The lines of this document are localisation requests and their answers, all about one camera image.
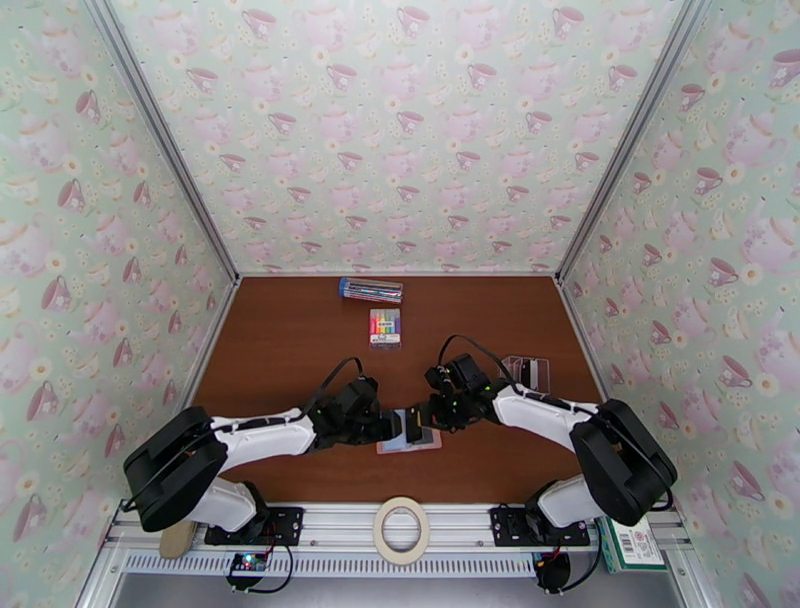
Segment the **small circuit board with LED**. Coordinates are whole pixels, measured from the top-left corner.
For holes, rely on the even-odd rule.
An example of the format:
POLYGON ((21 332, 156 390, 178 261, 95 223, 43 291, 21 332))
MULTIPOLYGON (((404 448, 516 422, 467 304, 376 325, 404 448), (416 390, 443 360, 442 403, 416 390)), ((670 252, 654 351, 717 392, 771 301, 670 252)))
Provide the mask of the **small circuit board with LED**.
POLYGON ((231 561, 228 575, 234 578, 263 577, 268 563, 266 552, 238 552, 231 561))

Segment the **clear acrylic card stand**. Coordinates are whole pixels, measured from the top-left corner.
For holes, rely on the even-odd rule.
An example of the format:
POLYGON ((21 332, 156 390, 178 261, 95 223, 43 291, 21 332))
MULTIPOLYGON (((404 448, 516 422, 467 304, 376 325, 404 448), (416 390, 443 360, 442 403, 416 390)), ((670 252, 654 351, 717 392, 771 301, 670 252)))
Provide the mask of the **clear acrylic card stand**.
POLYGON ((526 389, 538 393, 550 392, 550 361, 545 358, 528 357, 520 355, 509 355, 501 360, 498 367, 498 374, 501 378, 510 380, 515 385, 522 385, 526 389), (536 358, 539 365, 538 387, 528 388, 520 382, 520 363, 522 358, 536 358))

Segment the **aluminium corner post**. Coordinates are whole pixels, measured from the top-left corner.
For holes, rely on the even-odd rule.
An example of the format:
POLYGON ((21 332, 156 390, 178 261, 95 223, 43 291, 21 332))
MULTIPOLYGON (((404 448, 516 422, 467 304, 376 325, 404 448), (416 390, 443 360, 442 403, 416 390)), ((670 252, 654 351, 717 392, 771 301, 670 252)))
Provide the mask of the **aluminium corner post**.
POLYGON ((89 12, 113 63, 152 136, 161 158, 166 163, 179 191, 189 204, 194 218, 209 242, 210 249, 221 264, 230 282, 237 286, 241 275, 231 254, 224 245, 200 190, 173 136, 154 92, 147 82, 142 64, 124 32, 111 0, 81 0, 89 12))
POLYGON ((555 285, 563 293, 568 291, 566 281, 574 268, 579 254, 613 194, 624 170, 630 163, 637 145, 652 120, 665 95, 670 79, 675 75, 683 55, 702 25, 713 0, 681 0, 680 11, 669 35, 666 37, 653 70, 646 81, 634 110, 616 144, 609 163, 578 224, 565 256, 554 272, 555 285))

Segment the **aluminium frame rail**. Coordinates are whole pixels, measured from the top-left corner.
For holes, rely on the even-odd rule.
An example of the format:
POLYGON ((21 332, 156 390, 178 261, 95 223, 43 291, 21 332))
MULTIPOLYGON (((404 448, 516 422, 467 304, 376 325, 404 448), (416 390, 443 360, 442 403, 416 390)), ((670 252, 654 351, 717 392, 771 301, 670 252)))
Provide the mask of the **aluminium frame rail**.
MULTIPOLYGON (((302 554, 374 553, 373 520, 380 505, 370 502, 305 502, 299 545, 302 554)), ((427 552, 437 553, 521 553, 540 548, 527 543, 521 547, 494 545, 488 503, 424 503, 430 536, 427 552)), ((658 547, 664 551, 692 547, 688 533, 674 512, 650 513, 648 521, 658 547)), ((158 533, 147 533, 135 513, 113 518, 106 533, 106 547, 156 549, 158 533)))

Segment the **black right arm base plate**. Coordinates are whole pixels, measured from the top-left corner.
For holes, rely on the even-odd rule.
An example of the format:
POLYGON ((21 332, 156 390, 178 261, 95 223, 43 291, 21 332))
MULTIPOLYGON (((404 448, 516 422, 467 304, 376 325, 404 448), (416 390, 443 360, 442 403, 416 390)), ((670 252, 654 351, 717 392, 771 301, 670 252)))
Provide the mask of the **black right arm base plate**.
POLYGON ((500 504, 489 511, 490 528, 496 547, 546 547, 551 549, 589 547, 591 539, 585 522, 564 528, 533 518, 524 507, 500 504))

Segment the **white masking tape roll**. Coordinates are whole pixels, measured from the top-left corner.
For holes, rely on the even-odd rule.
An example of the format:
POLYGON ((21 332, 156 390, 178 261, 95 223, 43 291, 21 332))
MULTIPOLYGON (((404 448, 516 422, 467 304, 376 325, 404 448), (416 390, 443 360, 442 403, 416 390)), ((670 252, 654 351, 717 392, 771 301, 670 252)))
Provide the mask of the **white masking tape roll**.
POLYGON ((430 543, 431 528, 427 513, 422 505, 410 497, 397 496, 382 503, 372 524, 373 544, 378 554, 395 566, 409 566, 419 561, 426 553, 430 543), (405 550, 393 548, 385 536, 384 524, 398 509, 407 511, 417 524, 418 536, 415 544, 405 550))

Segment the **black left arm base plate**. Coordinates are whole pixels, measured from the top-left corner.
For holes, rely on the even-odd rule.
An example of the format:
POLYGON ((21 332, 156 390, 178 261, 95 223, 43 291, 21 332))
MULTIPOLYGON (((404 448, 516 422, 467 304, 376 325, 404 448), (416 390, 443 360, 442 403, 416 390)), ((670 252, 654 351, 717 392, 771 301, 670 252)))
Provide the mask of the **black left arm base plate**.
POLYGON ((300 542, 304 514, 301 507, 267 507, 235 532, 227 532, 219 526, 209 527, 204 541, 212 546, 296 547, 300 542))

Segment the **coloured marker pack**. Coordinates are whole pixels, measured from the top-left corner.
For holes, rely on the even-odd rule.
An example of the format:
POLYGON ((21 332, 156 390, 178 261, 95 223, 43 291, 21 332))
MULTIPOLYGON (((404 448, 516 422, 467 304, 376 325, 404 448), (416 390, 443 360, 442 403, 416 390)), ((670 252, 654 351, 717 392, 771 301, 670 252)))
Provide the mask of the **coloured marker pack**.
POLYGON ((369 346, 374 349, 395 349, 402 344, 401 310, 371 309, 369 313, 369 346))

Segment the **tan wooden block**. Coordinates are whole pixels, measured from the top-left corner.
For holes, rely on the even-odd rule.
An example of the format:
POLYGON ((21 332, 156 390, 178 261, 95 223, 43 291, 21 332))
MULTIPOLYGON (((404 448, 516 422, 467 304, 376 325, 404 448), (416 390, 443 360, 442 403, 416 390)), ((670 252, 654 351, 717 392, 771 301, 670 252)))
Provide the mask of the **tan wooden block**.
POLYGON ((159 555, 165 560, 176 560, 192 547, 197 524, 180 521, 166 528, 160 536, 159 555))

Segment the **green white cardboard box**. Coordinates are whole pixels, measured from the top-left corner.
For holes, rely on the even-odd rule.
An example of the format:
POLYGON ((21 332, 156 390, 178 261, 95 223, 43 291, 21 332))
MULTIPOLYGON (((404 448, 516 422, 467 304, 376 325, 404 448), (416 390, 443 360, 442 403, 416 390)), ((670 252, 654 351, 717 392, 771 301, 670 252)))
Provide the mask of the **green white cardboard box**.
POLYGON ((602 558, 609 574, 667 570, 662 552, 645 517, 633 526, 625 526, 605 516, 599 520, 598 531, 602 558))

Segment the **blue coloured pencil tube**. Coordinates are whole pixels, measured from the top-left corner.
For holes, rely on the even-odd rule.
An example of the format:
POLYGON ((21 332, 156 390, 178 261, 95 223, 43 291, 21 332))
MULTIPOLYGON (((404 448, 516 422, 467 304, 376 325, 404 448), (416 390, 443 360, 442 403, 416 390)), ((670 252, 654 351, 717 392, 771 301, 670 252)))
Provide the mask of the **blue coloured pencil tube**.
POLYGON ((363 277, 343 277, 338 284, 339 295, 345 299, 401 304, 404 287, 401 283, 365 279, 363 277))

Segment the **pink leather card holder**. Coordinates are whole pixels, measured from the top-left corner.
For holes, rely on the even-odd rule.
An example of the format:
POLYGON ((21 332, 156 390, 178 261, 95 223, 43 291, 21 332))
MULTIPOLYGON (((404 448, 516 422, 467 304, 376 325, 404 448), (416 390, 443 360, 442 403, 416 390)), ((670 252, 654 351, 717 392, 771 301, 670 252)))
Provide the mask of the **pink leather card holder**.
POLYGON ((414 447, 414 445, 410 445, 406 441, 405 437, 405 423, 401 425, 404 429, 404 442, 403 443, 378 443, 377 444, 377 453, 379 455, 387 455, 387 454, 401 454, 401 453, 410 453, 410 452, 418 452, 418 451, 426 451, 420 450, 414 447))

